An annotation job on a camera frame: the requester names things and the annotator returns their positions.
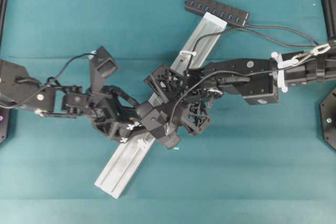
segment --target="black plastic part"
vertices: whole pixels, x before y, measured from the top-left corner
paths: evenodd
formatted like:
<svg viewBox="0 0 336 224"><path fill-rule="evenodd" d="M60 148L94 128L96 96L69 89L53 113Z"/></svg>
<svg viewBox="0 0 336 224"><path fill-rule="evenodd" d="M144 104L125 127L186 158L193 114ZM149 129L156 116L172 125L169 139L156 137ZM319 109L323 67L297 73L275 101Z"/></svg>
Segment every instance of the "black plastic part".
<svg viewBox="0 0 336 224"><path fill-rule="evenodd" d="M336 150L336 88L320 103L323 137Z"/></svg>
<svg viewBox="0 0 336 224"><path fill-rule="evenodd" d="M215 0L187 0L184 6L188 12L203 16L209 12L232 26L245 27L250 13Z"/></svg>
<svg viewBox="0 0 336 224"><path fill-rule="evenodd" d="M10 110L0 108L0 143L6 140L9 126Z"/></svg>
<svg viewBox="0 0 336 224"><path fill-rule="evenodd" d="M119 70L119 67L116 61L105 47L98 48L96 56L90 60L91 92L100 92L106 79L117 70Z"/></svg>
<svg viewBox="0 0 336 224"><path fill-rule="evenodd" d="M0 45L2 39L2 30L4 28L7 0L0 0Z"/></svg>
<svg viewBox="0 0 336 224"><path fill-rule="evenodd" d="M328 43L331 48L335 48L336 47L336 36L329 38Z"/></svg>

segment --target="black connector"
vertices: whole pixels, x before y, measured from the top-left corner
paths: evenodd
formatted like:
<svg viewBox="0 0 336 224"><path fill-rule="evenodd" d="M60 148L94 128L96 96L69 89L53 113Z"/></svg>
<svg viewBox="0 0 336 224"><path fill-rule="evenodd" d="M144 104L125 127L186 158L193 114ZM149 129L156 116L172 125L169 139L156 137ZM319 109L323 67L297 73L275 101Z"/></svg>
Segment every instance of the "black connector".
<svg viewBox="0 0 336 224"><path fill-rule="evenodd" d="M250 13L215 0L187 0L184 6L188 12L204 16L209 12L232 26L246 27Z"/></svg>

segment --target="bolt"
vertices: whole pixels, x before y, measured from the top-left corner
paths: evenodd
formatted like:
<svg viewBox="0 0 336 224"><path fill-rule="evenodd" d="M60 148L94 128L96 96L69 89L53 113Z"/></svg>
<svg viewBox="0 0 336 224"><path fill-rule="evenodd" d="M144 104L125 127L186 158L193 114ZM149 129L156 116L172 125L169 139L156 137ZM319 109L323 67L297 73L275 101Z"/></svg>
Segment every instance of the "bolt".
<svg viewBox="0 0 336 224"><path fill-rule="evenodd" d="M254 66L254 62L250 60L249 62L247 62L246 66L247 66L248 68L253 67L253 66Z"/></svg>
<svg viewBox="0 0 336 224"><path fill-rule="evenodd" d="M267 104L267 101L264 100L264 99L259 99L258 102L259 102L260 104Z"/></svg>
<svg viewBox="0 0 336 224"><path fill-rule="evenodd" d="M80 102L80 97L75 97L75 102Z"/></svg>
<svg viewBox="0 0 336 224"><path fill-rule="evenodd" d="M43 101L43 99L44 99L44 95L42 95L42 94L38 94L38 95L36 96L36 99L39 100L39 101Z"/></svg>

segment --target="cable clip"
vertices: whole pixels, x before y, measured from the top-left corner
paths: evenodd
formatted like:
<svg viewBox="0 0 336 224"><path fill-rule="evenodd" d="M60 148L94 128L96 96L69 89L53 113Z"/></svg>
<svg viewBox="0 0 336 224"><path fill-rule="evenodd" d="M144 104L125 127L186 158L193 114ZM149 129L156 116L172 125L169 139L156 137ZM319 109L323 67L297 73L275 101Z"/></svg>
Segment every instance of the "cable clip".
<svg viewBox="0 0 336 224"><path fill-rule="evenodd" d="M191 52L191 51L187 51L187 50L181 50L180 55L182 55L182 54L196 56L196 51Z"/></svg>
<svg viewBox="0 0 336 224"><path fill-rule="evenodd" d="M331 49L331 46L329 45L329 43L325 43L323 45L319 45L317 47L314 47L310 53L314 56L320 55L320 54L324 54L325 52L329 51Z"/></svg>
<svg viewBox="0 0 336 224"><path fill-rule="evenodd" d="M291 60L282 60L282 55L278 54L277 52L272 52L271 54L272 58L274 58L278 63L278 69L286 68L292 66L293 63L298 63L299 61L297 59L291 59ZM277 85L278 88L281 88L283 93L287 93L288 87L285 84L285 72L283 70L278 71L277 76Z"/></svg>

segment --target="screw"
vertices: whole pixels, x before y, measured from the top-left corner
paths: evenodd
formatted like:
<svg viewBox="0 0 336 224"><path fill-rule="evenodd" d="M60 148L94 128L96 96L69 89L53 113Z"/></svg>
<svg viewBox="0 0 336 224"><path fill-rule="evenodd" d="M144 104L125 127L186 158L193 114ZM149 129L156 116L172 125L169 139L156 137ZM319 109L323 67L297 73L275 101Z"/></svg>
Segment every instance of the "screw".
<svg viewBox="0 0 336 224"><path fill-rule="evenodd" d="M38 94L38 95L36 96L36 99L39 100L39 101L43 101L43 99L44 99L44 95L42 95L42 94Z"/></svg>
<svg viewBox="0 0 336 224"><path fill-rule="evenodd" d="M253 67L253 66L254 66L254 62L250 60L249 62L247 62L246 66L247 66L248 68Z"/></svg>
<svg viewBox="0 0 336 224"><path fill-rule="evenodd" d="M80 97L75 97L75 102L80 102Z"/></svg>

